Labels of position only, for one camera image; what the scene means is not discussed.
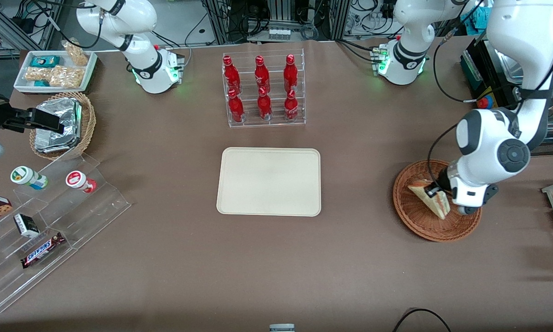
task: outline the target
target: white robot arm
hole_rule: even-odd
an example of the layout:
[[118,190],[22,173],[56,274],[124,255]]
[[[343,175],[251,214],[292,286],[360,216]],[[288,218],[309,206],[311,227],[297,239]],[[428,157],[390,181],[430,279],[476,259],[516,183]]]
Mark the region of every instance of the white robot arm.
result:
[[497,192],[495,183],[529,164],[530,150],[547,133],[552,95],[553,0],[496,0],[487,26],[493,47],[523,69],[518,115],[507,109],[474,109],[456,127],[463,154],[441,173],[462,213],[472,213]]
[[161,93],[181,81],[184,59],[167,50],[156,50],[144,35],[154,30],[158,19],[149,1],[91,0],[86,6],[91,4],[97,7],[77,9],[78,22],[87,32],[122,51],[143,90]]
[[397,0],[394,18],[403,25],[400,40],[379,46],[382,61],[377,73],[398,85],[410,84],[424,66],[424,57],[434,40],[432,23],[453,19],[468,0]]

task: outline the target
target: red bottle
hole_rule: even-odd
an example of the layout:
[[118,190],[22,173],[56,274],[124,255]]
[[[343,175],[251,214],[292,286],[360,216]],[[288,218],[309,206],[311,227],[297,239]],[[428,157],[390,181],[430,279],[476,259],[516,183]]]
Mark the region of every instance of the red bottle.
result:
[[256,83],[259,88],[266,88],[266,93],[270,93],[270,76],[268,75],[268,68],[264,65],[264,58],[262,55],[256,57]]
[[297,107],[299,106],[299,103],[297,102],[297,98],[295,98],[295,91],[291,90],[286,95],[285,100],[285,118],[289,121],[293,121],[297,119]]
[[238,93],[235,89],[229,89],[227,93],[229,95],[229,111],[232,112],[232,118],[235,122],[244,122],[245,113],[243,112],[243,103],[238,97]]
[[285,66],[285,92],[288,93],[291,89],[297,90],[297,66],[293,54],[287,55]]
[[268,92],[265,87],[258,89],[258,108],[260,109],[260,118],[264,121],[269,121],[272,119],[272,103],[270,97],[268,97]]
[[230,89],[234,89],[237,94],[240,94],[241,80],[239,78],[238,69],[233,65],[232,57],[225,55],[223,57],[223,64],[225,65],[225,78],[227,79],[227,86]]

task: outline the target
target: wicker basket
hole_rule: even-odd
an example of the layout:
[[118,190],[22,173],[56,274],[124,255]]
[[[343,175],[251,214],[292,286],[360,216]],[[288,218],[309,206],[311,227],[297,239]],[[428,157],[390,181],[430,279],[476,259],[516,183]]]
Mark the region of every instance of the wicker basket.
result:
[[[59,99],[59,98],[64,98],[64,97],[75,98],[80,102],[80,104],[82,104],[82,138],[81,138],[80,143],[74,148],[74,150],[78,151],[79,153],[82,153],[82,152],[86,151],[88,145],[90,144],[91,137],[94,133],[94,128],[95,128],[94,108],[92,107],[92,105],[90,103],[90,99],[88,99],[86,97],[86,95],[84,95],[81,92],[58,93],[58,94],[54,95],[53,97],[50,97],[48,100],[51,101],[53,99]],[[30,130],[30,148],[39,157],[46,158],[46,159],[49,159],[49,160],[55,160],[55,159],[59,158],[59,156],[61,156],[62,154],[66,153],[68,151],[68,150],[57,151],[57,152],[47,153],[47,154],[39,153],[34,148],[34,140],[35,139],[36,139],[36,130]]]
[[[433,174],[449,165],[442,160],[431,160],[430,166]],[[440,219],[418,198],[407,186],[416,179],[429,179],[426,160],[415,162],[397,176],[393,185],[393,204],[401,220],[414,233],[424,239],[436,242],[449,242],[460,240],[472,233],[479,224],[481,208],[468,216],[457,212],[457,206],[451,202],[451,212],[445,220]]]

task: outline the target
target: brown table surface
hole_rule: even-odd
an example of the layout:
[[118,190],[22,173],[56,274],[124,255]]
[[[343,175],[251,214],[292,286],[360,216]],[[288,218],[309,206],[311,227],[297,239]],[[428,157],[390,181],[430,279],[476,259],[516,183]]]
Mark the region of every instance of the brown table surface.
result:
[[[464,99],[458,61],[469,41],[438,55],[440,81]],[[222,53],[295,47],[306,54],[307,125],[230,129]],[[436,311],[454,331],[553,331],[553,215],[540,192],[553,184],[553,157],[500,183],[458,242],[421,239],[396,215],[397,174],[470,108],[441,94],[431,61],[413,84],[394,86],[334,42],[197,48],[181,86],[149,95],[123,55],[99,57],[87,153],[134,205],[0,314],[0,332],[265,332],[289,322],[299,332],[388,332],[410,307]],[[14,92],[11,104],[46,98]],[[28,134],[2,130],[0,143],[0,194],[13,197],[9,172],[48,160]],[[227,147],[317,149],[321,214],[217,212]],[[459,156],[454,134],[434,156]],[[443,326],[417,313],[400,330]]]

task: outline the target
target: clear acrylic bottle rack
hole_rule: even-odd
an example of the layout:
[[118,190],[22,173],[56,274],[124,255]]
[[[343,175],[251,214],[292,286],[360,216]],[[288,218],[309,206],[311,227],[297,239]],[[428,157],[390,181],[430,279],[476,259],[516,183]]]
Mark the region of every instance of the clear acrylic bottle rack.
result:
[[[71,150],[38,171],[49,179],[46,188],[20,185],[14,190],[22,205],[0,219],[0,313],[130,208],[118,189],[106,182],[98,164]],[[94,179],[96,190],[87,194],[68,187],[65,177],[74,170]],[[13,220],[18,213],[32,217],[41,233],[32,239],[21,236]],[[57,233],[65,242],[23,269],[20,260]]]
[[[294,122],[285,118],[285,78],[284,71],[286,65],[286,56],[293,54],[295,56],[295,65],[297,66],[297,102],[298,115]],[[229,87],[225,78],[225,65],[222,65],[223,89],[225,94],[225,106],[227,111],[227,121],[232,128],[238,127],[257,127],[272,125],[303,125],[307,121],[307,109],[305,107],[305,55],[303,48],[280,51],[253,51],[253,52],[234,52],[223,53],[223,56],[229,55],[232,58],[233,65],[239,71],[241,80],[240,99],[243,103],[245,112],[244,122],[235,122],[229,111],[229,97],[227,92]],[[258,86],[256,85],[256,57],[262,55],[264,63],[270,74],[270,100],[272,102],[272,119],[264,121],[260,118],[258,109]]]

